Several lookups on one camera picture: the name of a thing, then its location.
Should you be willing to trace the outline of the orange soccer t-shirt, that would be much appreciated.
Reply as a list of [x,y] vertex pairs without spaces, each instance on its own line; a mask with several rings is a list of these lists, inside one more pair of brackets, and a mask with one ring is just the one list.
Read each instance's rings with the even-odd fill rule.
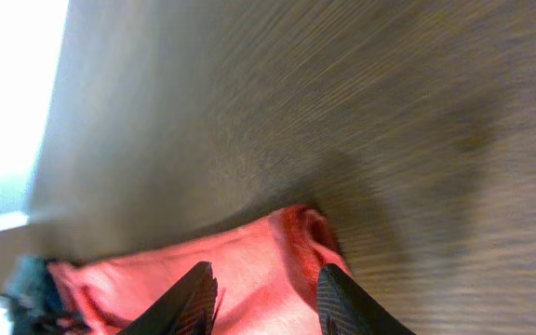
[[318,334],[319,271],[328,263],[349,270],[326,218],[307,206],[175,246],[48,269],[66,308],[93,333],[115,334],[201,261],[218,282],[216,334]]

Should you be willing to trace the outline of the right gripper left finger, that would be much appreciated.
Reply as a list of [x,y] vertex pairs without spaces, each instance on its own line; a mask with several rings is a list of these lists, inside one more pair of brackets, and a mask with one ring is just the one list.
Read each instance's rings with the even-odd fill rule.
[[217,297],[211,263],[201,261],[117,335],[210,335]]

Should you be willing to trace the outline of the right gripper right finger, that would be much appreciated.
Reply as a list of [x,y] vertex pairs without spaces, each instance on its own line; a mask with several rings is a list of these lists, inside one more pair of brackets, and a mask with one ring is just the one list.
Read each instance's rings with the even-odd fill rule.
[[320,270],[316,297],[325,335],[415,335],[336,264]]

